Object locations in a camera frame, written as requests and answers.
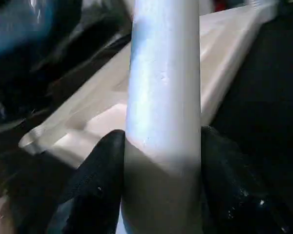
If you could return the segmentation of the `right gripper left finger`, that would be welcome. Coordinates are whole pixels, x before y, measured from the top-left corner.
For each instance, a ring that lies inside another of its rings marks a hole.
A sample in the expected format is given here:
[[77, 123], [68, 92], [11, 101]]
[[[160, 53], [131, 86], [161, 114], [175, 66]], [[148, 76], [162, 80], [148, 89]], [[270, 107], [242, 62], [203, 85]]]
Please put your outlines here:
[[53, 234], [116, 233], [124, 187], [125, 132], [113, 130], [93, 148], [63, 190]]

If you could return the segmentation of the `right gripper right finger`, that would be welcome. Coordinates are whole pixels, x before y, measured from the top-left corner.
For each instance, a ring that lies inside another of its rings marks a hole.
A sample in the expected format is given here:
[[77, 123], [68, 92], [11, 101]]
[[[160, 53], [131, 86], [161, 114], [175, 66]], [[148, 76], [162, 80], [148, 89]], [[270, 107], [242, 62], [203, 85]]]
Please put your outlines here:
[[293, 234], [293, 215], [238, 144], [201, 127], [201, 171], [212, 220], [222, 234]]

